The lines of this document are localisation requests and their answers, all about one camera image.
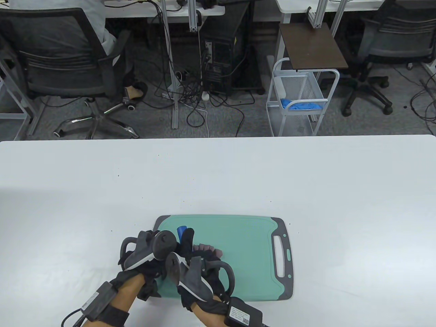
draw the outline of label sticker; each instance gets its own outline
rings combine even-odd
[[[235,307],[230,308],[230,314],[229,316],[240,323],[248,326],[250,324],[250,315],[248,313],[245,313],[244,311],[241,311]]]
[[[86,310],[87,307],[89,307],[89,305],[95,300],[95,298],[99,295],[98,292],[95,292],[88,301],[85,302],[84,305],[82,305],[81,309],[82,310]]]

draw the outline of cutting board handle hole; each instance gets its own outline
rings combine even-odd
[[[276,235],[273,238],[274,253],[276,255],[276,273],[278,277],[285,276],[285,252],[283,250],[282,239]]]

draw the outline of white cable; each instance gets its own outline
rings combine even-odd
[[[184,103],[184,102],[181,102],[181,103],[183,103],[185,106],[187,106],[187,107],[189,107],[189,108],[191,108],[191,109],[194,109],[194,107],[191,107],[190,105],[187,105],[186,103]],[[204,111],[204,113],[205,113],[205,117],[204,117],[204,122],[205,122],[205,124],[206,124],[206,130],[208,131],[208,137],[210,137],[210,135],[209,135],[209,126],[208,126],[208,112],[206,111],[206,110],[204,110],[204,109],[200,109],[200,108],[195,108],[195,110],[198,110],[198,111]]]

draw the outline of chrome chair base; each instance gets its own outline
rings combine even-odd
[[[107,125],[115,127],[116,129],[122,129],[125,131],[128,135],[130,135],[134,139],[138,139],[140,136],[138,133],[135,132],[135,130],[125,123],[113,119],[109,117],[109,115],[113,112],[115,112],[117,109],[122,108],[124,106],[124,103],[118,103],[116,106],[106,110],[102,111],[99,109],[98,103],[95,99],[87,99],[85,100],[85,105],[91,109],[91,115],[89,116],[83,116],[83,117],[77,117],[73,119],[68,119],[66,121],[63,121],[57,129],[53,132],[54,136],[61,138],[65,135],[65,129],[69,128],[70,126],[75,126],[77,123],[82,123],[85,121],[91,122],[91,128],[88,130],[88,133],[86,135],[87,140],[92,140],[95,136],[95,133],[97,131],[98,126],[100,125]],[[132,104],[127,105],[128,110],[135,110],[135,106]]]

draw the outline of metal cart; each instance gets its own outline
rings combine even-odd
[[[323,120],[324,114],[339,81],[336,69],[304,69],[280,70],[276,69],[283,61],[278,60],[272,70],[269,86],[266,112],[272,136],[315,136]],[[317,78],[320,73],[335,74],[335,79],[328,93],[324,97]],[[273,89],[276,101],[271,101]],[[282,99],[289,101],[283,106]]]

